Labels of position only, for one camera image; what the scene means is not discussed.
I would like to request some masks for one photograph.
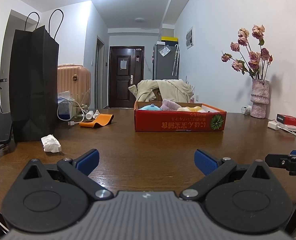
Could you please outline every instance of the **yellow box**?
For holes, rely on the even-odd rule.
[[[178,38],[174,38],[174,37],[161,37],[162,41],[176,41],[178,42],[179,39]]]

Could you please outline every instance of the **beige jacket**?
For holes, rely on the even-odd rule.
[[[133,85],[129,91],[134,94],[137,101],[148,102],[155,99],[152,92],[159,88],[163,99],[178,103],[188,103],[193,96],[191,86],[187,85],[182,79],[179,80],[143,80],[138,84],[138,88]]]

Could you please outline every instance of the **red cardboard box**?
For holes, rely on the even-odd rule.
[[[296,126],[296,118],[290,115],[277,114],[277,121],[286,125]]]
[[[175,131],[223,131],[227,112],[205,104],[178,103],[182,107],[201,106],[207,113],[145,111],[140,108],[151,105],[151,102],[136,102],[136,132],[175,132]],[[162,102],[153,102],[161,107]]]

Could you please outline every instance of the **black paper bag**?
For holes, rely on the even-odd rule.
[[[53,134],[57,124],[59,44],[42,26],[15,31],[9,68],[9,101],[16,142]]]

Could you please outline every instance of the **wooden door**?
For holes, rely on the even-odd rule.
[[[144,47],[110,47],[109,77],[109,107],[133,108],[128,87],[144,79]]]

